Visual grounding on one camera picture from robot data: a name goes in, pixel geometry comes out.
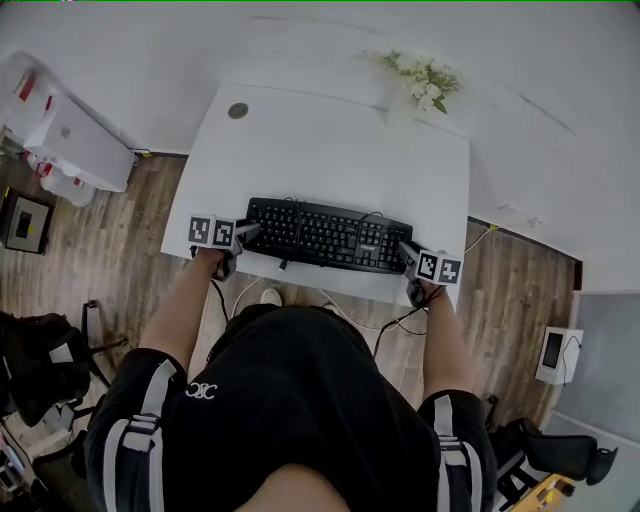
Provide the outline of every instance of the keyboard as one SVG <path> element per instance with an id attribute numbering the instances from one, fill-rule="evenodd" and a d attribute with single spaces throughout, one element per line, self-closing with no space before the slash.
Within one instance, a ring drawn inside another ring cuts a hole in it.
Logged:
<path id="1" fill-rule="evenodd" d="M 410 241 L 408 224 L 320 204 L 254 197 L 247 219 L 260 234 L 248 251 L 275 258 L 361 272 L 402 274 L 398 242 Z"/>

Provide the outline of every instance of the white desk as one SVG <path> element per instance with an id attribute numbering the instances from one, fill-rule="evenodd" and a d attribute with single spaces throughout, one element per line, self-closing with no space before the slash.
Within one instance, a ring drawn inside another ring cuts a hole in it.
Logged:
<path id="1" fill-rule="evenodd" d="M 227 115 L 243 102 L 249 113 Z M 222 86 L 207 112 L 173 201 L 162 251 L 190 258 L 193 213 L 244 218 L 251 197 L 285 198 L 370 212 L 413 225 L 413 238 L 462 255 L 467 229 L 469 141 L 423 123 L 391 132 L 385 113 L 277 89 Z M 245 252 L 238 270 L 289 283 L 408 305 L 402 276 L 289 263 Z M 458 288 L 451 287 L 456 303 Z"/>

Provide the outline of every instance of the office chair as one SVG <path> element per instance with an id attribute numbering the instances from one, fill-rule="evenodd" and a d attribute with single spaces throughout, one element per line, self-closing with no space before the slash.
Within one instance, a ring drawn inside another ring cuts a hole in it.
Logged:
<path id="1" fill-rule="evenodd" d="M 515 505 L 538 481 L 520 466 L 528 459 L 538 471 L 554 473 L 572 480 L 585 480 L 596 485 L 607 476 L 618 454 L 618 448 L 598 448 L 591 436 L 547 436 L 531 420 L 514 420 L 489 434 L 498 466 L 498 491 L 507 502 L 500 510 Z M 524 487 L 518 489 L 511 477 Z"/>
<path id="2" fill-rule="evenodd" d="M 0 312 L 0 355 L 4 362 L 0 364 L 0 406 L 10 398 L 1 407 L 3 414 L 17 410 L 24 423 L 33 427 L 56 404 L 78 405 L 89 390 L 90 373 L 109 386 L 93 355 L 120 347 L 128 339 L 89 347 L 87 310 L 97 306 L 96 301 L 83 304 L 81 331 L 55 313 L 15 318 Z M 73 413 L 74 418 L 91 411 Z"/>

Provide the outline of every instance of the white shoe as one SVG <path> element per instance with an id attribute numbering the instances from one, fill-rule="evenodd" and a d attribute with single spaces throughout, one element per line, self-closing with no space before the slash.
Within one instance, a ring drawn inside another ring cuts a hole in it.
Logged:
<path id="1" fill-rule="evenodd" d="M 338 311 L 338 308 L 331 304 L 331 302 L 328 302 L 327 304 L 322 306 L 322 309 L 328 309 L 333 314 L 340 316 L 340 311 Z"/>
<path id="2" fill-rule="evenodd" d="M 273 304 L 274 306 L 282 306 L 282 297 L 275 288 L 267 288 L 262 292 L 260 304 Z"/>

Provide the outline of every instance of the white flower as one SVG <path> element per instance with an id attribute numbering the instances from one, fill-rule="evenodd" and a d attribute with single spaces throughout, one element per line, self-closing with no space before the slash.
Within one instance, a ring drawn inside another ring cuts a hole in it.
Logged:
<path id="1" fill-rule="evenodd" d="M 436 73 L 442 73 L 445 70 L 445 65 L 443 62 L 439 60 L 434 60 L 431 62 L 431 69 L 433 69 Z"/>
<path id="2" fill-rule="evenodd" d="M 428 82 L 416 82 L 411 86 L 411 94 L 417 100 L 427 93 Z"/>
<path id="3" fill-rule="evenodd" d="M 398 71 L 411 71 L 416 66 L 416 60 L 401 53 L 396 59 L 396 66 L 398 66 Z"/>
<path id="4" fill-rule="evenodd" d="M 420 98 L 420 101 L 418 102 L 418 106 L 422 110 L 429 110 L 431 107 L 433 107 L 433 98 L 430 98 L 425 94 L 422 98 Z"/>
<path id="5" fill-rule="evenodd" d="M 436 84 L 429 84 L 425 92 L 427 93 L 427 96 L 434 99 L 439 98 L 442 94 L 442 91 L 440 91 L 440 88 Z"/>

